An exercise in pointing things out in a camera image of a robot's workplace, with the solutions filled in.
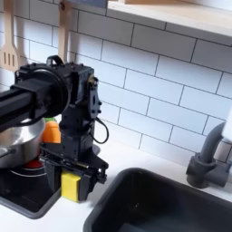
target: kitchen utensil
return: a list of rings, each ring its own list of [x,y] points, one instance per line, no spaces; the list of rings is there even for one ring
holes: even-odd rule
[[[6,70],[19,69],[20,55],[14,41],[14,0],[4,0],[5,45],[1,51],[1,64]]]
[[[0,169],[24,165],[39,154],[44,119],[31,126],[15,127],[0,133]]]
[[[62,58],[64,63],[67,63],[68,52],[68,26],[71,14],[71,3],[62,0],[59,4],[60,9],[60,27],[59,27],[59,44],[58,55]]]

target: stainless steel pot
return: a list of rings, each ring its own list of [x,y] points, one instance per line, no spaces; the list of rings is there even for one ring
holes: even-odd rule
[[[35,159],[44,132],[44,119],[34,125],[0,133],[0,169],[15,168]]]

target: white subway tile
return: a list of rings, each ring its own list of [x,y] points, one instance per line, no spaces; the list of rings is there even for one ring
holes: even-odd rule
[[[56,27],[53,29],[53,46],[58,47],[58,28]],[[69,32],[68,51],[100,59],[102,40],[84,34]]]
[[[183,86],[177,83],[161,80],[154,76],[128,70],[125,89],[139,92],[153,98],[158,98],[166,102],[178,104]]]
[[[189,35],[198,39],[208,40],[224,45],[232,45],[232,38],[222,34],[214,34],[206,31],[201,31],[192,27],[186,27],[177,24],[167,24],[166,31],[178,34]]]
[[[58,49],[44,44],[30,41],[30,58],[40,63],[46,63],[47,57],[58,54]],[[68,53],[68,62],[75,60],[73,53]]]
[[[133,24],[81,11],[79,14],[78,32],[130,45]]]
[[[1,49],[4,46],[4,44],[5,44],[5,34],[0,33],[0,48]],[[24,57],[29,57],[29,41],[28,40],[15,36],[14,45],[18,49],[20,55]]]
[[[154,75],[158,56],[154,53],[104,41],[101,59],[108,63]]]
[[[0,83],[5,86],[11,86],[15,83],[15,74],[6,69],[0,68]]]
[[[101,114],[99,117],[103,120],[118,123],[120,108],[114,105],[103,103],[101,106]]]
[[[207,116],[163,101],[150,99],[148,116],[201,133]]]
[[[28,40],[52,45],[52,27],[23,18],[14,20],[14,34]]]
[[[223,73],[217,94],[232,98],[232,74]]]
[[[122,19],[128,22],[132,22],[135,24],[143,24],[151,27],[156,27],[159,29],[164,29],[165,28],[165,22],[151,19],[151,18],[146,18],[146,17],[141,17],[135,14],[127,14],[125,12],[120,12],[120,11],[114,11],[111,9],[107,10],[107,16],[112,17],[112,18],[118,18]]]
[[[126,128],[122,128],[115,124],[104,122],[110,132],[110,140],[116,140],[125,145],[138,149],[140,146],[141,134]],[[105,128],[101,124],[96,123],[94,137],[97,140],[104,141],[106,138]]]
[[[30,2],[31,19],[40,23],[59,25],[59,8],[58,5],[46,3],[37,0]]]
[[[156,121],[138,113],[121,109],[119,125],[154,138],[168,141],[172,126]]]
[[[14,1],[14,15],[29,18],[29,1],[30,0]],[[4,0],[0,0],[0,11],[4,11]]]
[[[222,123],[223,120],[216,119],[213,117],[208,117],[206,128],[204,129],[204,135],[208,135],[216,126]]]
[[[155,140],[146,135],[142,136],[140,149],[183,166],[188,166],[191,157],[194,156],[192,151],[184,150],[164,141]]]
[[[3,85],[3,84],[0,84],[0,92],[4,92],[4,91],[8,91],[9,90],[9,87]]]
[[[126,91],[107,83],[101,82],[99,84],[99,96],[104,102],[138,113],[145,114],[148,109],[149,97]]]
[[[196,39],[156,30],[142,25],[134,26],[132,46],[154,53],[190,61]]]
[[[100,7],[91,6],[91,5],[73,4],[72,7],[75,8],[75,9],[78,9],[78,10],[95,13],[97,15],[105,15],[106,14],[106,9],[100,8]]]
[[[232,48],[224,45],[197,41],[192,62],[232,73]]]
[[[32,20],[40,23],[59,26],[59,8],[58,5],[46,3],[37,0],[31,0],[30,16]],[[70,30],[77,30],[78,11],[72,10],[70,17]]]
[[[192,150],[194,152],[201,152],[206,137],[188,130],[174,127],[170,137],[170,143],[180,146],[184,149]],[[214,158],[225,162],[231,145],[221,141],[218,144]]]
[[[185,87],[180,105],[210,116],[225,119],[232,106],[232,100],[217,96],[216,94]]]
[[[97,61],[86,56],[77,55],[77,63],[91,66],[95,71],[95,76],[102,82],[110,83],[119,87],[123,87],[126,69],[119,66]]]
[[[208,92],[216,92],[222,72],[161,56],[156,76]]]
[[[170,143],[181,148],[201,152],[206,137],[189,130],[174,127],[170,137]]]

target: black sink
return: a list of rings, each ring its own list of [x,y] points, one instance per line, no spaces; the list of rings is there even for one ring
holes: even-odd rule
[[[126,169],[83,232],[232,232],[232,204],[145,169]]]

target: yellow block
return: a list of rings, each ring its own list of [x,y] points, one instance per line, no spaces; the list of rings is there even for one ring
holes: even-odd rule
[[[72,201],[78,202],[78,188],[81,178],[70,172],[62,173],[62,196]]]

